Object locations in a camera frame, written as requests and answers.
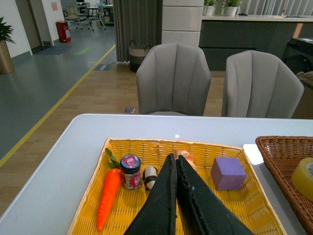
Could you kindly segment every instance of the red cabinet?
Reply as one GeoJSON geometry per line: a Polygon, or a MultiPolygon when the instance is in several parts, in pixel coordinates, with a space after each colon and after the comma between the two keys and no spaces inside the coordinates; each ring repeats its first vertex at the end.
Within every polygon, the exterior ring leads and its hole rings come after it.
{"type": "Polygon", "coordinates": [[[61,43],[70,42],[68,21],[57,21],[56,25],[57,25],[60,42],[61,43]]]}

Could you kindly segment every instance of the chair backrest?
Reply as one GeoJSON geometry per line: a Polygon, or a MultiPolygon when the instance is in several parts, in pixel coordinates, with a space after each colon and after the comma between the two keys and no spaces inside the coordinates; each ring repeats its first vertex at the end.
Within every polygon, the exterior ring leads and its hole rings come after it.
{"type": "Polygon", "coordinates": [[[78,6],[67,6],[66,10],[67,10],[68,19],[78,18],[78,15],[79,15],[78,6]]]}
{"type": "Polygon", "coordinates": [[[291,118],[303,91],[277,56],[244,51],[226,61],[222,116],[291,118]]]}
{"type": "Polygon", "coordinates": [[[155,46],[137,70],[139,113],[203,116],[210,83],[202,49],[178,43],[155,46]]]}
{"type": "Polygon", "coordinates": [[[104,6],[98,7],[98,13],[99,13],[99,15],[104,15],[104,6]]]}

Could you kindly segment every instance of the jar lid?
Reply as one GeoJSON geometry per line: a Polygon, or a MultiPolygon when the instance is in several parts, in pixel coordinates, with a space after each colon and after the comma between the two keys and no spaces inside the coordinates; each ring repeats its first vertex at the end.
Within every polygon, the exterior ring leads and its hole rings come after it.
{"type": "Polygon", "coordinates": [[[124,156],[121,161],[121,171],[125,174],[133,174],[140,169],[141,161],[134,154],[124,156]]]}

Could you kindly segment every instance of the small jar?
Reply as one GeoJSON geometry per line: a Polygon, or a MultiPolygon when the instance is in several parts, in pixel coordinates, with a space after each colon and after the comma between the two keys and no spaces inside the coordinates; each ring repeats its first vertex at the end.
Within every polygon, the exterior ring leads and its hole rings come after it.
{"type": "Polygon", "coordinates": [[[123,186],[126,189],[135,189],[141,185],[139,157],[133,154],[124,156],[121,161],[121,171],[123,173],[123,186]]]}

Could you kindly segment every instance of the yellow floor line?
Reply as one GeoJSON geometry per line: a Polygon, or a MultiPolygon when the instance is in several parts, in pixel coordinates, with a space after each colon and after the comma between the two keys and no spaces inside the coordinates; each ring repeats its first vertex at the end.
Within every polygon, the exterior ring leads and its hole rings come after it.
{"type": "Polygon", "coordinates": [[[19,149],[19,147],[40,127],[40,125],[53,113],[54,110],[56,110],[57,107],[73,92],[73,90],[91,73],[91,71],[94,70],[95,67],[97,67],[100,62],[107,57],[107,55],[115,48],[115,45],[111,47],[110,50],[108,50],[107,53],[105,53],[104,56],[98,62],[92,66],[92,68],[81,78],[78,80],[78,82],[44,115],[31,129],[28,131],[23,138],[0,160],[0,167],[3,166],[3,164],[9,160],[9,158],[19,149]]]}

